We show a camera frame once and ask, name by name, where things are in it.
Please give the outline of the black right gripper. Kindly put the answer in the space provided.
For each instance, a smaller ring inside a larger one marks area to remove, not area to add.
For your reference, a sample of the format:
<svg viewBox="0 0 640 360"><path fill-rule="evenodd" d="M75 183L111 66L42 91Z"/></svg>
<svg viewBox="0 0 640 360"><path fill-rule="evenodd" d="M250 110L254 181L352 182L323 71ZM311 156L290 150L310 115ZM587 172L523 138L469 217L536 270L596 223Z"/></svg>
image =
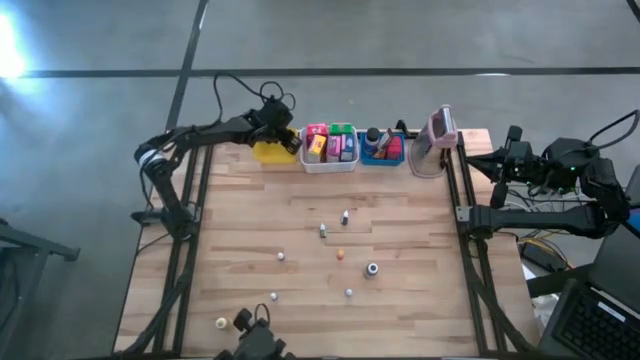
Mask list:
<svg viewBox="0 0 640 360"><path fill-rule="evenodd" d="M521 140L522 132L520 127L511 125L503 147L491 153L467 157L470 164L484 164L476 166L476 169L494 183L490 200L492 208L504 206L509 182L532 184L536 157L531 144Z"/></svg>

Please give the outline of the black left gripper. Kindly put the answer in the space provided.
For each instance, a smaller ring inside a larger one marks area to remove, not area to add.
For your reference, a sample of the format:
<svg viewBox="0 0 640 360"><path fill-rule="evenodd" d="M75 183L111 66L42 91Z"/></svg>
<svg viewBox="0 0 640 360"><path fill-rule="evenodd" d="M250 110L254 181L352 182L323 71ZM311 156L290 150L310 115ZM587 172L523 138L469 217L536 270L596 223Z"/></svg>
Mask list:
<svg viewBox="0 0 640 360"><path fill-rule="evenodd" d="M262 107L252 111L252 134L254 142L283 143L285 150L296 155L302 146L298 133L288 129L293 115L289 108L275 97L267 98Z"/></svg>

